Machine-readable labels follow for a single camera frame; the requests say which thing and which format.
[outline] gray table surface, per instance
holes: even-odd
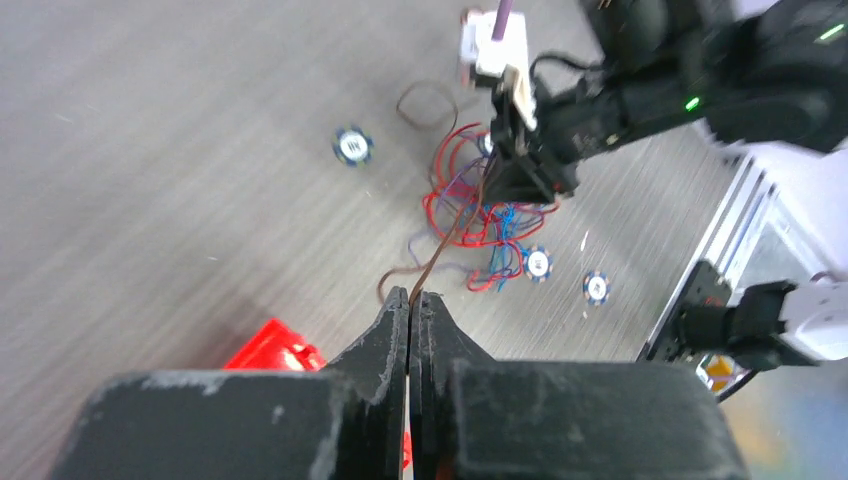
[[[574,2],[516,8],[534,53],[597,58]],[[43,478],[81,402],[118,372],[219,367],[271,316],[332,357],[372,321],[377,279],[409,262],[424,225],[442,134],[414,131],[394,104],[414,80],[455,78],[458,12],[447,0],[0,2],[0,478]],[[490,116],[481,105],[463,120]],[[349,122],[376,143],[366,169],[332,155]],[[633,358],[732,172],[682,128],[580,175],[536,237],[555,257],[550,281],[428,284],[498,357]],[[588,269],[613,281],[601,309],[580,295]]]

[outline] purple string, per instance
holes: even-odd
[[[506,24],[512,12],[512,0],[501,0],[498,5],[498,16],[495,18],[495,28],[492,30],[492,40],[500,42],[506,33]]]

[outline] orange object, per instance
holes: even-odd
[[[224,366],[224,370],[315,372],[327,361],[314,346],[277,318],[272,318]],[[412,464],[412,437],[403,436],[403,468]]]

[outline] brown cord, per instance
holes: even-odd
[[[439,94],[442,98],[444,98],[451,107],[449,112],[446,112],[444,115],[437,117],[435,120],[431,122],[421,122],[414,119],[411,115],[406,113],[403,109],[403,102],[409,97],[409,95],[417,89],[420,88],[429,88]],[[436,155],[438,155],[439,149],[442,144],[450,137],[451,133],[456,129],[456,125],[459,122],[459,115],[464,110],[471,108],[476,104],[476,100],[470,100],[464,102],[462,104],[457,103],[456,99],[454,99],[453,94],[451,94],[450,89],[443,83],[433,81],[433,80],[420,80],[412,83],[406,90],[403,91],[400,98],[397,101],[397,105],[395,106],[395,111],[398,116],[402,118],[406,123],[408,123],[412,128],[419,131],[428,131],[435,130],[439,128],[440,125],[444,124],[448,120],[451,121],[451,126],[448,129],[445,136],[442,137],[441,141],[439,141],[438,146],[436,147],[436,151],[433,152],[432,158],[435,160]],[[435,179],[432,168],[430,169],[430,174],[428,175],[431,187],[435,186]],[[483,204],[483,182],[480,182],[477,190],[477,207],[475,208],[475,215],[479,212],[480,208]],[[439,256],[442,252],[447,248],[447,246],[456,238],[456,235],[460,232],[459,224],[462,221],[462,218],[465,214],[465,211],[468,210],[470,205],[466,205],[462,209],[460,209],[456,214],[456,219],[454,219],[453,225],[445,234],[445,237],[439,243],[439,246],[436,247],[436,251],[433,253],[433,256],[430,257],[430,260],[427,261],[424,265],[419,267],[394,267],[380,278],[380,281],[377,282],[377,299],[380,301],[380,304],[386,302],[386,295],[383,293],[383,288],[386,281],[392,275],[412,275],[415,273],[421,273],[421,276],[418,277],[418,281],[415,282],[415,286],[412,288],[409,294],[409,303],[412,304],[418,298],[418,295],[421,294],[421,290],[424,288],[424,282],[427,281],[427,277],[430,276],[430,273],[433,271],[433,268],[436,266],[436,261],[439,259]]]

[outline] green light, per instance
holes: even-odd
[[[698,108],[698,105],[700,105],[700,104],[701,104],[701,99],[699,97],[694,97],[691,100],[689,100],[688,102],[686,102],[686,111],[691,112],[692,110],[695,110],[696,108]]]
[[[825,42],[825,41],[827,41],[827,39],[829,39],[830,37],[832,37],[832,36],[836,35],[837,33],[841,32],[841,31],[842,31],[842,30],[844,30],[844,29],[845,29],[845,24],[844,24],[844,23],[840,23],[839,25],[837,25],[837,26],[835,26],[835,27],[831,28],[830,30],[828,30],[828,31],[826,31],[826,32],[824,32],[824,33],[822,33],[822,34],[821,34],[821,36],[819,37],[819,41],[820,41],[820,42]]]

